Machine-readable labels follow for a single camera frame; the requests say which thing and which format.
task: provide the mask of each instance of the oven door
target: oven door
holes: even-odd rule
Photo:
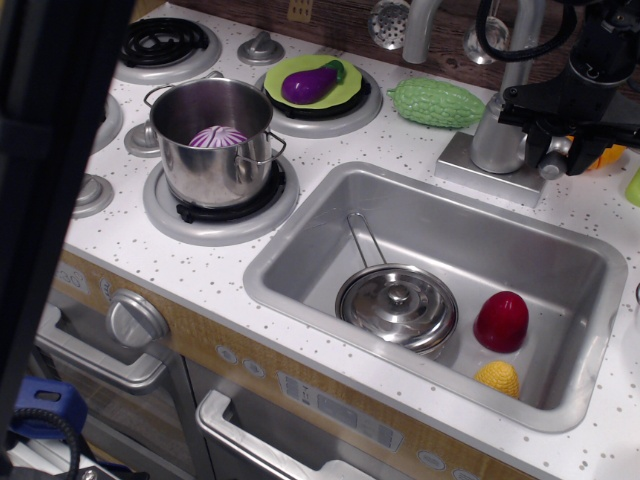
[[[158,345],[124,348],[110,339],[104,316],[52,298],[61,308],[47,304],[34,359],[44,376],[74,385],[87,402],[83,435],[98,456],[152,478],[213,478],[184,359]]]
[[[236,383],[187,367],[217,480],[411,480]]]

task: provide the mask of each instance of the bitter melon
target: bitter melon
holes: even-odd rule
[[[468,127],[484,111],[482,101],[468,90],[429,78],[402,80],[387,95],[400,116],[433,127]]]

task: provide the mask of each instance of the faucet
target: faucet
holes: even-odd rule
[[[440,2],[425,0],[419,3],[439,5]],[[509,47],[511,51],[531,48],[538,44],[545,6],[546,0],[518,0],[518,13]],[[433,18],[426,15],[422,21],[430,27]],[[414,38],[409,45],[415,47],[416,42]],[[498,123],[504,106],[502,92],[508,87],[526,84],[531,65],[531,61],[506,65],[500,90],[487,103],[475,135],[471,137],[462,132],[454,135],[438,158],[435,172],[437,177],[535,207],[545,180],[537,170],[525,168],[524,154],[520,154],[523,152],[522,144],[525,138],[522,130],[513,125]]]
[[[404,32],[402,58],[405,62],[419,64],[427,60],[431,29],[436,11],[442,0],[413,0],[409,8]]]
[[[545,0],[518,0],[511,50],[522,50],[538,44],[545,5]],[[487,104],[478,124],[469,154],[471,161],[486,172],[512,173],[524,163],[524,158],[516,154],[524,137],[522,130],[513,125],[498,123],[498,117],[504,106],[502,92],[506,88],[527,83],[531,65],[531,60],[507,64],[500,90]]]

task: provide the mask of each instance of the black cable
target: black cable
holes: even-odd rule
[[[562,23],[558,33],[548,42],[538,45],[532,48],[525,48],[524,50],[516,51],[502,51],[493,48],[489,45],[487,40],[487,17],[491,10],[491,0],[480,0],[480,6],[478,7],[478,15],[476,17],[476,32],[478,35],[478,42],[482,49],[487,52],[489,56],[500,60],[502,62],[524,62],[532,60],[541,55],[549,53],[550,51],[558,48],[564,42],[566,42],[578,24],[578,17],[576,15],[573,5],[565,4],[562,10]]]
[[[57,413],[40,408],[20,408],[13,413],[12,421],[40,420],[62,432],[69,447],[69,471],[66,480],[75,480],[80,467],[80,447],[75,429]]]

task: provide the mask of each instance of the gray sink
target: gray sink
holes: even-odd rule
[[[366,216],[387,262],[427,270],[453,292],[458,327],[436,360],[336,318],[340,287],[364,268],[346,220],[352,212]],[[366,248],[366,236],[359,241]],[[561,432],[586,414],[626,277],[622,255],[601,240],[358,162],[327,175],[244,284],[263,305],[527,427]],[[483,348],[472,331],[501,290],[529,309],[527,338],[511,354]],[[493,360],[516,367],[519,400],[473,380]]]

